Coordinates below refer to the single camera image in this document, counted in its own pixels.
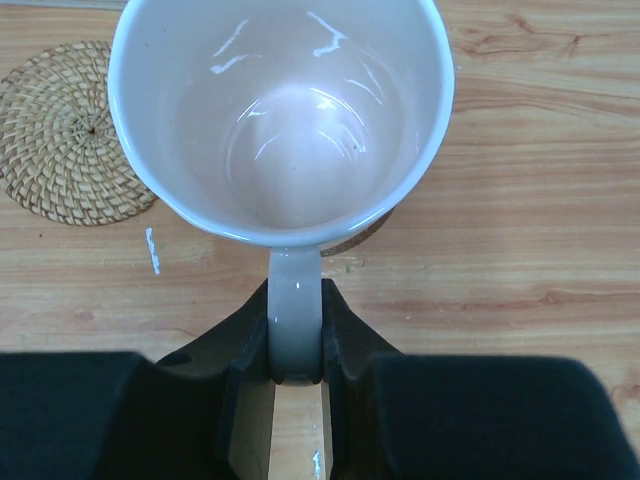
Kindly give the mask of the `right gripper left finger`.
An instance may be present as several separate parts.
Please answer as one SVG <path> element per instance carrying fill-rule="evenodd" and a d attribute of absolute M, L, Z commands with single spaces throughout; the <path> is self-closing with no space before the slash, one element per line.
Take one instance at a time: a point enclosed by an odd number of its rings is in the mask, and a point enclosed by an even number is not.
<path fill-rule="evenodd" d="M 159 361 L 5 353 L 5 479 L 264 479 L 275 386 L 265 287 Z"/>

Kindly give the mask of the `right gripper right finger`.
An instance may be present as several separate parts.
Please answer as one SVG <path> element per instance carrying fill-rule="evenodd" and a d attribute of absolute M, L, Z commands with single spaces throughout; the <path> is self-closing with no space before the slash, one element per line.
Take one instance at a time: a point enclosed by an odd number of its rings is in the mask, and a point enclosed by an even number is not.
<path fill-rule="evenodd" d="M 564 357 L 404 354 L 322 283 L 332 479 L 631 479 L 608 394 Z"/>

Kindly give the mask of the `dark wooden coaster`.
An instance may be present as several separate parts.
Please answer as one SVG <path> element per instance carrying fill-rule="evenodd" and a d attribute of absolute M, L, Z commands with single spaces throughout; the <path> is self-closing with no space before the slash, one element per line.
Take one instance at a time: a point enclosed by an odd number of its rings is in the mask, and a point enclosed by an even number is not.
<path fill-rule="evenodd" d="M 368 226 L 366 229 L 360 231 L 359 233 L 347 238 L 344 241 L 341 241 L 340 243 L 337 243 L 326 249 L 323 249 L 321 251 L 321 257 L 326 258 L 326 257 L 335 256 L 335 255 L 344 253 L 346 251 L 349 251 L 355 248 L 356 246 L 360 245 L 361 243 L 366 241 L 368 238 L 370 238 L 372 235 L 374 235 L 387 222 L 389 217 L 392 215 L 393 211 L 394 209 L 389 210 L 382 217 L 380 217 L 376 222 Z"/>

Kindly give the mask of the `woven rattan coaster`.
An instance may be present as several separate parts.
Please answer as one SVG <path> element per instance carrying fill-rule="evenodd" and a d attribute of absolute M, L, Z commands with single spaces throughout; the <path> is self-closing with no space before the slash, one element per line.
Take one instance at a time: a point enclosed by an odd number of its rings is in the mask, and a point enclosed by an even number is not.
<path fill-rule="evenodd" d="M 155 201 L 125 158 L 111 118 L 110 53 L 105 41 L 62 44 L 1 82 L 1 184 L 48 220 L 108 225 Z"/>

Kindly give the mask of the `pink ceramic mug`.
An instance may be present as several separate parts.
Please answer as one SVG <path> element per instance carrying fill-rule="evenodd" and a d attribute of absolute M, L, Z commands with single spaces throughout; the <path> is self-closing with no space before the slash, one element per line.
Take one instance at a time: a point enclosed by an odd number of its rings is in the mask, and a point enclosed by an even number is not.
<path fill-rule="evenodd" d="M 139 179 L 190 224 L 269 250 L 277 383 L 321 379 L 321 249 L 419 183 L 454 91 L 432 1 L 131 1 L 108 70 Z"/>

